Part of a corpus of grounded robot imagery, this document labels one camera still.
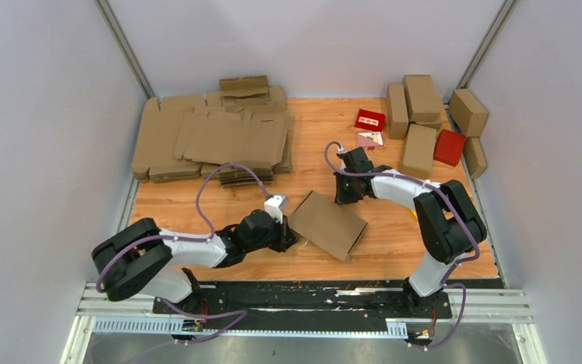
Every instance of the white wall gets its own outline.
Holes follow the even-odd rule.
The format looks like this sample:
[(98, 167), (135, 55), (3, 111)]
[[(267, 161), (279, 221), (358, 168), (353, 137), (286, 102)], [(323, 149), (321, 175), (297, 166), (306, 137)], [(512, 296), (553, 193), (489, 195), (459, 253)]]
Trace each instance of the white wall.
[(490, 110), (478, 188), (499, 261), (549, 362), (582, 362), (582, 2), (521, 1), (470, 89)]
[(405, 73), (449, 96), (502, 0), (111, 0), (160, 96), (267, 74), (292, 97), (380, 96)]
[(0, 1), (0, 363), (56, 363), (144, 98), (92, 1)]

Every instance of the wooden tabletop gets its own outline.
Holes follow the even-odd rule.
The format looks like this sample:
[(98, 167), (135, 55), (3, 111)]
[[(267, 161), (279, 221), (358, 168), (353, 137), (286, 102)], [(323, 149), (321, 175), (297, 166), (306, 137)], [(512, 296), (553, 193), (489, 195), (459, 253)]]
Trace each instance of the wooden tabletop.
[[(271, 193), (289, 197), (285, 213), (290, 215), (302, 198), (315, 190), (332, 199), (336, 182), (324, 162), (323, 151), (331, 140), (346, 149), (356, 147), (354, 118), (359, 108), (386, 113), (384, 99), (289, 99), (295, 119), (292, 134), (293, 172), (278, 174), (268, 185)], [(449, 128), (441, 103), (444, 127)], [(383, 132), (386, 147), (367, 151), (374, 165), (398, 166), (403, 140), (390, 140)], [(338, 161), (336, 149), (331, 160)], [(462, 164), (456, 167), (434, 161), (430, 179), (446, 182), (460, 180), (471, 194)], [(195, 197), (202, 179), (179, 180), (160, 184), (141, 184), (133, 221), (154, 218), (158, 226), (172, 231), (204, 234), (208, 226), (197, 215)], [(217, 229), (239, 223), (253, 209), (263, 209), (263, 196), (257, 186), (220, 187), (211, 181), (202, 194), (202, 211)], [(348, 205), (369, 221), (365, 235), (352, 251), (352, 261), (341, 262), (301, 237), (285, 253), (261, 249), (229, 268), (189, 267), (199, 280), (307, 280), (307, 279), (394, 279), (408, 277), (418, 266), (425, 251), (418, 223), (410, 211), (390, 201), (367, 199)], [(494, 278), (498, 276), (486, 242), (480, 245), (477, 261), (456, 269), (456, 278)]]

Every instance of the robotic arm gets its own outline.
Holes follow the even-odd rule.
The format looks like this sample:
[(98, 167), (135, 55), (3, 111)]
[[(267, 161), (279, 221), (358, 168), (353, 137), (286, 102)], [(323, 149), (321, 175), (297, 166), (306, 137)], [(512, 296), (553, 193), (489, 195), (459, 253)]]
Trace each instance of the robotic arm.
[(416, 271), (405, 281), (406, 306), (412, 314), (431, 307), (431, 302), (443, 289), (443, 281), (452, 266), (466, 257), (472, 244), (456, 217), (446, 218), (443, 210), (449, 211), (443, 199), (425, 184), (438, 187), (452, 203), (472, 237), (479, 243), (487, 237), (487, 230), (463, 185), (457, 180), (444, 184), (396, 178), (398, 171), (381, 165), (377, 168), (367, 158), (363, 148), (348, 152), (340, 151), (343, 170), (353, 174), (380, 173), (383, 175), (352, 177), (339, 172), (336, 175), (336, 203), (339, 205), (357, 202), (365, 196), (388, 199), (416, 211), (421, 236), (426, 248)]
[(110, 301), (121, 301), (143, 293), (190, 309), (197, 304), (195, 295), (191, 296), (199, 288), (197, 280), (190, 270), (173, 267), (205, 265), (225, 268), (240, 263), (246, 254), (257, 249), (285, 252), (298, 241), (283, 214), (288, 202), (282, 194), (273, 195), (264, 202), (264, 210), (254, 210), (239, 224), (217, 231), (211, 239), (206, 239), (207, 235), (160, 229), (152, 218), (143, 218), (99, 244), (92, 251), (92, 260), (101, 274), (122, 249), (142, 238), (154, 236), (153, 241), (142, 245), (143, 253), (132, 249), (112, 265), (103, 280), (105, 293)]

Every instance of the gray floor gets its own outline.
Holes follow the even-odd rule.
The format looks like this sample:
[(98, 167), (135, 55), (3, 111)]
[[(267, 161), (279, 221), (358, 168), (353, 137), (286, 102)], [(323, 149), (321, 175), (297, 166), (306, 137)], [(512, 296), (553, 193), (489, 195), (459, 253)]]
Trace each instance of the gray floor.
[[(438, 324), (443, 338), (450, 325)], [(95, 364), (118, 364), (145, 350), (172, 340), (156, 334), (94, 334)], [(522, 363), (511, 325), (464, 324), (445, 347), (422, 353), (408, 349), (402, 340), (309, 339), (272, 337), (219, 337), (207, 343), (162, 347), (134, 363)]]

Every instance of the small red box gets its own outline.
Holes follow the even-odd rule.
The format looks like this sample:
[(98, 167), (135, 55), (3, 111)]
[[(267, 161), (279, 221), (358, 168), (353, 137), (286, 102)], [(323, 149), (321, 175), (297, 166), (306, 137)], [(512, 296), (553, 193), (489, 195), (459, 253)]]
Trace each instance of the small red box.
[(433, 158), (439, 162), (456, 166), (461, 161), (464, 144), (465, 135), (443, 129), (440, 131), (440, 135), (436, 141)]
[(358, 116), (355, 117), (354, 126), (370, 131), (383, 131), (385, 114), (359, 109)]

